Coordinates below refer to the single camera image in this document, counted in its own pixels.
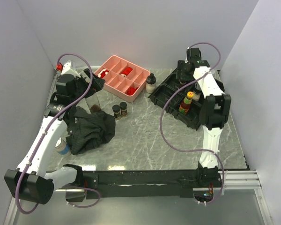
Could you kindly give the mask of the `clear lid seasoning jar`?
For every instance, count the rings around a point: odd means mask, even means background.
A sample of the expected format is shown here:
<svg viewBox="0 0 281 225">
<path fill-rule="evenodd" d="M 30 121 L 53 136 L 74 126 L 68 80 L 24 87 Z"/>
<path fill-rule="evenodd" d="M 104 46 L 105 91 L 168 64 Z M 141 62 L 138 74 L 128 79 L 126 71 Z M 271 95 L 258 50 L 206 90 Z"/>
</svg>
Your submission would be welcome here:
<svg viewBox="0 0 281 225">
<path fill-rule="evenodd" d="M 201 90 L 201 87 L 198 83 L 195 83 L 193 93 L 194 93 L 193 100 L 199 101 L 200 96 L 202 94 L 202 90 Z"/>
</svg>

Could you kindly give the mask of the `white salt bottle black cap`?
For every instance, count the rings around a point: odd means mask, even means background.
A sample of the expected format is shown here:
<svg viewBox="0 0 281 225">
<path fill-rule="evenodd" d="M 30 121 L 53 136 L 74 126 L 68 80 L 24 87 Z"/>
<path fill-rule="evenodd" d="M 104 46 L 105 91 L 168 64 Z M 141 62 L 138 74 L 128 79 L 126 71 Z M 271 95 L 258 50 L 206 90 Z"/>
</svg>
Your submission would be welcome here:
<svg viewBox="0 0 281 225">
<path fill-rule="evenodd" d="M 152 94 L 156 88 L 156 77 L 153 73 L 146 78 L 146 92 Z"/>
</svg>

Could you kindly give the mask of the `sauce bottle yellow cap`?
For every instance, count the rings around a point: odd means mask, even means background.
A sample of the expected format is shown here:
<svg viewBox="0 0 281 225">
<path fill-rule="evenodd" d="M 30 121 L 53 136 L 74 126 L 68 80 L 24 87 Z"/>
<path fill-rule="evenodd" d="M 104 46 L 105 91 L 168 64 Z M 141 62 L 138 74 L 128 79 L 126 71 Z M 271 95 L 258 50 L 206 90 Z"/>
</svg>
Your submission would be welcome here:
<svg viewBox="0 0 281 225">
<path fill-rule="evenodd" d="M 183 115 L 187 114 L 187 112 L 190 109 L 193 97 L 194 97 L 194 93 L 192 91 L 187 92 L 186 97 L 183 99 L 178 109 L 178 111 L 181 114 Z"/>
</svg>

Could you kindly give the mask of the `dark spice jar black lid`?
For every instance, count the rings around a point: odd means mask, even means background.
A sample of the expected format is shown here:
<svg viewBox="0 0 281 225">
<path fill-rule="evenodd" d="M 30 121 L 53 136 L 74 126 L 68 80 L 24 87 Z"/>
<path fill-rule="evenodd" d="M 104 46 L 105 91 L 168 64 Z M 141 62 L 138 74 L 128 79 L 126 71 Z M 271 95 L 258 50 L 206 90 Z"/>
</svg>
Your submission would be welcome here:
<svg viewBox="0 0 281 225">
<path fill-rule="evenodd" d="M 113 105 L 112 110 L 113 110 L 114 118 L 116 120 L 119 120 L 121 118 L 120 106 L 119 105 Z"/>
</svg>

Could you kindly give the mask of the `blue label white granule bottle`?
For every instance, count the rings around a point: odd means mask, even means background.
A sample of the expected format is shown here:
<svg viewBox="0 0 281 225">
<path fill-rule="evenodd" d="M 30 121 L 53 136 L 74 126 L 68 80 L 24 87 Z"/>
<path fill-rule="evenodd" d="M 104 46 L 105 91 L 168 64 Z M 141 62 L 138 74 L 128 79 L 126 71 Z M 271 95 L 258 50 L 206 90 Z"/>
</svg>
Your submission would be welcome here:
<svg viewBox="0 0 281 225">
<path fill-rule="evenodd" d="M 209 70 L 210 74 L 216 79 L 218 77 L 218 71 L 216 69 Z"/>
</svg>

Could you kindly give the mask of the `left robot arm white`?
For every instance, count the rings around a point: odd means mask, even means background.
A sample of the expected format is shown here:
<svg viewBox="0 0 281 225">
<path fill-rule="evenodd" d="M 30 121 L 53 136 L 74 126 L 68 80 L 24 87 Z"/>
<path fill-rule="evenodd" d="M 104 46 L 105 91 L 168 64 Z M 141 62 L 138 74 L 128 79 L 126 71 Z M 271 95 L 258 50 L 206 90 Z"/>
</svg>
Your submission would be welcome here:
<svg viewBox="0 0 281 225">
<path fill-rule="evenodd" d="M 76 71 L 62 72 L 56 80 L 56 90 L 46 107 L 41 128 L 27 155 L 15 170 L 8 169 L 4 180 L 15 199 L 46 204 L 55 190 L 66 185 L 84 188 L 82 167 L 64 165 L 54 172 L 46 172 L 48 160 L 56 144 L 69 126 L 76 105 L 83 98 L 93 96 L 102 90 L 105 81 L 87 68 L 84 74 Z"/>
</svg>

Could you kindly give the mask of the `blue label jar under arm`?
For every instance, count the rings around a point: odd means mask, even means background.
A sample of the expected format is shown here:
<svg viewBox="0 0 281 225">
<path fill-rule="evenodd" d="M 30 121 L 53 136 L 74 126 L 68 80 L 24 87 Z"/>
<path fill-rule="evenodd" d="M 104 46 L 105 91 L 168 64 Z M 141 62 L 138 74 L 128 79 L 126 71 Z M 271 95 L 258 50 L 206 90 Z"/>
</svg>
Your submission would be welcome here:
<svg viewBox="0 0 281 225">
<path fill-rule="evenodd" d="M 60 137 L 55 145 L 55 150 L 63 157 L 71 155 L 70 148 L 68 144 Z"/>
</svg>

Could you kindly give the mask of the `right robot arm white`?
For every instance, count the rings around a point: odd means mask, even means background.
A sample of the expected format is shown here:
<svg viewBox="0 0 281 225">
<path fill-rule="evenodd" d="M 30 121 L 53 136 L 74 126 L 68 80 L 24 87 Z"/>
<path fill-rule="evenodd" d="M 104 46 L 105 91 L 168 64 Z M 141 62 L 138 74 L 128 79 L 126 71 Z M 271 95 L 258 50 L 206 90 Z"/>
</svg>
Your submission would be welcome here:
<svg viewBox="0 0 281 225">
<path fill-rule="evenodd" d="M 186 59 L 177 63 L 176 78 L 180 86 L 192 81 L 201 89 L 203 103 L 199 121 L 203 127 L 203 149 L 199 167 L 215 168 L 218 166 L 219 140 L 225 123 L 228 121 L 231 96 L 224 93 L 224 88 L 214 78 L 209 63 L 201 59 L 199 48 L 188 48 Z"/>
</svg>

